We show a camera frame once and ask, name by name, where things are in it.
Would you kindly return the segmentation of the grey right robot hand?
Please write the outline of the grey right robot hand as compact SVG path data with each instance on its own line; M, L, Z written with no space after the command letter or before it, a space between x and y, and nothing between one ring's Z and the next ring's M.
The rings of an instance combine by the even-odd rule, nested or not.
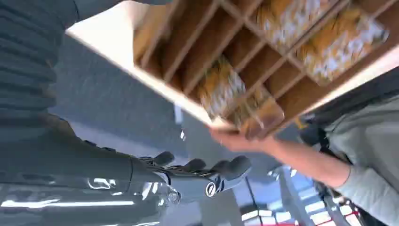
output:
M251 169L245 156L209 169L202 159L173 165L170 152L134 157L50 121L49 133L0 146L3 226L153 226L168 209L232 189Z

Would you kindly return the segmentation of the person's hand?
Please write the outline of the person's hand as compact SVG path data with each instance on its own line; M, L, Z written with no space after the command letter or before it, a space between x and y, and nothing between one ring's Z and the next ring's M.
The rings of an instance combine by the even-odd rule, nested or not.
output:
M233 152L271 153L279 147L274 137L249 140L237 130L210 128L209 132L217 143Z

